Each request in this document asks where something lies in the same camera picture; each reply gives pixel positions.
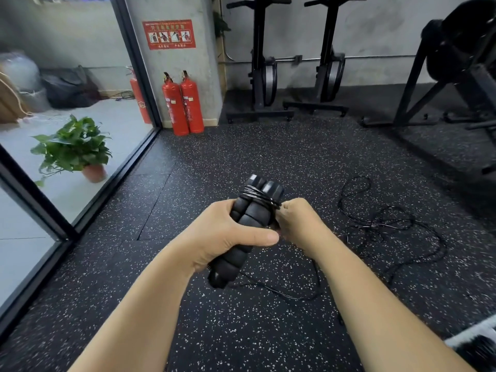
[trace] jump rope handle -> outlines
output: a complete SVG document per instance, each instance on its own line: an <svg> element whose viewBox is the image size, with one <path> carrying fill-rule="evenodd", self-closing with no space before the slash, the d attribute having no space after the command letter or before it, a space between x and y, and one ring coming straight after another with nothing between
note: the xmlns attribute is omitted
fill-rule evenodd
<svg viewBox="0 0 496 372"><path fill-rule="evenodd" d="M246 186L250 185L261 190L266 197L279 202L284 194L284 188L275 181L266 181L258 175L251 175ZM240 225L250 227L267 227L274 222L274 208L267 201L241 193L235 201L230 216ZM226 253L216 257L208 264L210 274L208 282L214 288L223 289L228 282L234 281L252 250L251 245L235 245Z"/></svg>

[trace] black door frame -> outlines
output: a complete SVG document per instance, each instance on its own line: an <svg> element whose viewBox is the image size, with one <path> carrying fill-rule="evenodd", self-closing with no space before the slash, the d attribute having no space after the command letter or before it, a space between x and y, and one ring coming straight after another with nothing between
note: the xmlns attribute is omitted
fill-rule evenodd
<svg viewBox="0 0 496 372"><path fill-rule="evenodd" d="M51 277L67 253L74 248L75 243L80 239L83 232L89 227L134 165L152 145L154 139L162 129L162 121L157 102L153 96L152 87L126 0L111 0L111 3L154 128L109 178L72 224L65 219L53 203L48 200L24 170L22 170L15 159L0 145L0 187L55 242L42 260L39 261L17 287L15 292L5 303L0 305L0 343L9 336L15 325L27 312L30 304L43 288L46 281Z"/></svg>

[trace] concrete pillar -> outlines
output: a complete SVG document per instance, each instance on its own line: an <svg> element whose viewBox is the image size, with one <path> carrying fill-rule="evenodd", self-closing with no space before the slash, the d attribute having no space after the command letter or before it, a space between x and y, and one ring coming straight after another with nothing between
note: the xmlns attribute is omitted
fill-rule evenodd
<svg viewBox="0 0 496 372"><path fill-rule="evenodd" d="M222 95L211 0L126 0L126 3L163 125L172 126L162 95L163 73L168 72L174 82L179 83L182 71L186 70L198 85L205 126L216 126L222 109ZM193 24L196 48L149 49L143 21L187 19L191 19Z"/></svg>

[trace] rubber gym floor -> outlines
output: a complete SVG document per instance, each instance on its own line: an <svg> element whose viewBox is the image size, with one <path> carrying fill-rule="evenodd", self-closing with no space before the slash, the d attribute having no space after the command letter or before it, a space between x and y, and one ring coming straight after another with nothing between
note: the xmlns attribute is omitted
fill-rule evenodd
<svg viewBox="0 0 496 372"><path fill-rule="evenodd" d="M401 91L342 88L336 103L351 107L345 118L297 112L291 122L223 119L184 138L163 131L3 344L0 369L66 370L154 255L209 203L235 197L252 173L282 183L286 199L305 197L339 235L350 225L337 207L342 186L370 177L372 191L346 200L349 211L367 217L399 205L448 243L441 262L399 272L392 289L400 300L442 338L494 314L494 185L480 169L496 150L482 131L462 125L393 132L357 123L362 115L391 119ZM301 94L282 92L276 104ZM246 107L249 96L227 94L225 109ZM422 113L446 110L463 112L450 88ZM431 234L414 229L372 244L365 261L379 273L435 247ZM254 252L245 271L296 296L315 285L310 261L285 242ZM206 274L183 298L169 370L362 369L328 290L310 302L282 300L259 287L214 290Z"/></svg>

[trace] hand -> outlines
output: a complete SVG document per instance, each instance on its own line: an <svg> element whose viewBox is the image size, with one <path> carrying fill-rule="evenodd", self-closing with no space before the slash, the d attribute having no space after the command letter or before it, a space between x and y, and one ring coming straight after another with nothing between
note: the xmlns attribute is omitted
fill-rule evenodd
<svg viewBox="0 0 496 372"><path fill-rule="evenodd" d="M312 257L311 239L330 232L319 215L304 198L295 198L282 203L276 211L276 220L281 227L282 236Z"/></svg>
<svg viewBox="0 0 496 372"><path fill-rule="evenodd" d="M229 213L234 201L212 203L169 244L177 248L195 271L203 270L234 245L270 246L279 241L276 231L242 226L233 221Z"/></svg>

